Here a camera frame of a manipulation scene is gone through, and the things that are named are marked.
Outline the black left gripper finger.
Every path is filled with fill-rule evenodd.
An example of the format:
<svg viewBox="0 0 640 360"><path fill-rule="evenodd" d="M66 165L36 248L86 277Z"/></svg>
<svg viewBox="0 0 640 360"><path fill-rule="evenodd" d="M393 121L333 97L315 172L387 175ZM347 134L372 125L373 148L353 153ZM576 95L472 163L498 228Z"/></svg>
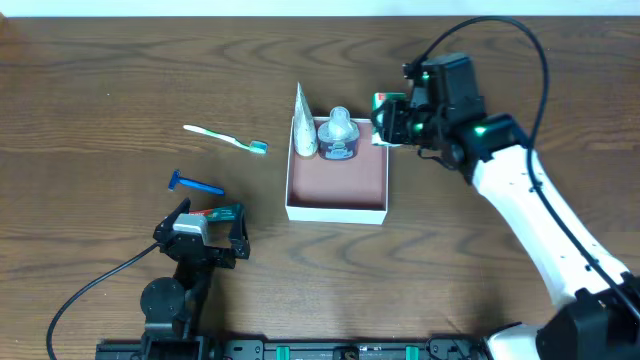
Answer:
<svg viewBox="0 0 640 360"><path fill-rule="evenodd" d="M174 211L165 217L155 228L153 233L154 239L170 239L173 225L181 214L188 214L191 206L191 200L185 198Z"/></svg>
<svg viewBox="0 0 640 360"><path fill-rule="evenodd" d="M250 257L250 243L246 227L245 207L237 203L231 206L231 210L233 220L228 236L231 249L236 258L248 259Z"/></svg>

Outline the red green toothpaste tube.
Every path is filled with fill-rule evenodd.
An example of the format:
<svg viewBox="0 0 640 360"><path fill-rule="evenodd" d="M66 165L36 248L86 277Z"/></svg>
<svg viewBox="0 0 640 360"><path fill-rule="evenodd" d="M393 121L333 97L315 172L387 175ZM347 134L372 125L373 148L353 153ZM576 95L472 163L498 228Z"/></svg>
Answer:
<svg viewBox="0 0 640 360"><path fill-rule="evenodd" d="M237 203L206 210L191 211L191 215L202 215L208 222L232 222L241 214L244 206Z"/></svg>

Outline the blue disposable razor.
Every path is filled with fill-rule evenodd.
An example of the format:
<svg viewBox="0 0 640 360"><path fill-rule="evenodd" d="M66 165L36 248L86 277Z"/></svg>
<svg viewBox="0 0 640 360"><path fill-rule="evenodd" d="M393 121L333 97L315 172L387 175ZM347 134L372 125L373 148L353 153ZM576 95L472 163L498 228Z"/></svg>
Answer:
<svg viewBox="0 0 640 360"><path fill-rule="evenodd" d="M185 187L193 188L196 190L204 191L214 195L224 196L225 191L222 188L215 187L206 183L202 183L196 180L185 178L181 175L181 172L176 169L171 176L168 184L168 190L174 191L177 185L183 185Z"/></svg>

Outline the green white soap box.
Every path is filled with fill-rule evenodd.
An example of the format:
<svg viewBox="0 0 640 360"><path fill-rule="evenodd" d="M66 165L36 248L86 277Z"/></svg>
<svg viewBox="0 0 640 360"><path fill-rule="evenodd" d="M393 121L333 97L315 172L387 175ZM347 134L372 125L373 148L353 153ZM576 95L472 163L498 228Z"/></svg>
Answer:
<svg viewBox="0 0 640 360"><path fill-rule="evenodd" d="M374 146L384 146L384 147L399 147L399 144L392 144L387 141L384 141L381 137L381 129L382 129L382 118L383 114L379 108L387 100L405 100L406 95L404 93L398 92L378 92L375 93L372 97L372 113L371 113L371 124L373 126L372 135L371 135L371 143Z"/></svg>

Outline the small clear pump bottle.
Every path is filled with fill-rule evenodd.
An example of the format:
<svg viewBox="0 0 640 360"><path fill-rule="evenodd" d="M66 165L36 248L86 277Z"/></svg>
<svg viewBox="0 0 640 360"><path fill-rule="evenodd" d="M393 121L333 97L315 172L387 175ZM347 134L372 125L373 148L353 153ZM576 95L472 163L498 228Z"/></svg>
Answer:
<svg viewBox="0 0 640 360"><path fill-rule="evenodd" d="M325 160L343 161L357 155L360 131L344 107L331 110L329 120L318 128L317 137L318 153Z"/></svg>

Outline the white Pantene tube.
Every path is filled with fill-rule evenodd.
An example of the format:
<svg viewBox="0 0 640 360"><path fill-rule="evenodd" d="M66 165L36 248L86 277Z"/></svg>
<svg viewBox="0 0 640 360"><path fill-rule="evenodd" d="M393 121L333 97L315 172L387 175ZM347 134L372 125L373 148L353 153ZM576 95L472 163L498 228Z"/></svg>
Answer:
<svg viewBox="0 0 640 360"><path fill-rule="evenodd" d="M311 158L318 150L317 131L301 83L297 83L293 114L293 145L296 153Z"/></svg>

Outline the white square box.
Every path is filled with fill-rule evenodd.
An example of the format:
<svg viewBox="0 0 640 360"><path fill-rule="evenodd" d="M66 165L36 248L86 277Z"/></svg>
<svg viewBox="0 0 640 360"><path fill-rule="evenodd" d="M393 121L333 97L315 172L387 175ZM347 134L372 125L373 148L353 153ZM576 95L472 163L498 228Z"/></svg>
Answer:
<svg viewBox="0 0 640 360"><path fill-rule="evenodd" d="M357 119L356 156L301 157L289 141L284 207L291 221L381 225L389 208L389 149L371 144L372 126Z"/></svg>

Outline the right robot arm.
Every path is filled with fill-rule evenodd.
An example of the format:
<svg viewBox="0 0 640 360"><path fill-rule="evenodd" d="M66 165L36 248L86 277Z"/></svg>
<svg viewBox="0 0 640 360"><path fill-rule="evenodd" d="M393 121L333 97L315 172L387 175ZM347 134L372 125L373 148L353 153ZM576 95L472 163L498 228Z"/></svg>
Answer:
<svg viewBox="0 0 640 360"><path fill-rule="evenodd" d="M543 326L508 325L485 337L475 358L638 358L638 277L564 201L516 120L486 113L471 59L443 55L405 75L411 94L373 97L373 143L415 145L460 172L507 222L557 309Z"/></svg>

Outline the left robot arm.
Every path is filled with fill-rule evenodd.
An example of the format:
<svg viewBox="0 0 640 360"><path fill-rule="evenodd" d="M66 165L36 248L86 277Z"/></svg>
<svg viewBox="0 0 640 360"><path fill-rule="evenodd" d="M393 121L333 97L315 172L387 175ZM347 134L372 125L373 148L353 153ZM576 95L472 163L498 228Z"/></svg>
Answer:
<svg viewBox="0 0 640 360"><path fill-rule="evenodd" d="M192 212L184 199L155 228L161 253L177 263L174 274L151 281L140 307L145 315L141 349L133 359L207 359L215 341L197 333L212 273L233 269L250 256L245 208L236 203Z"/></svg>

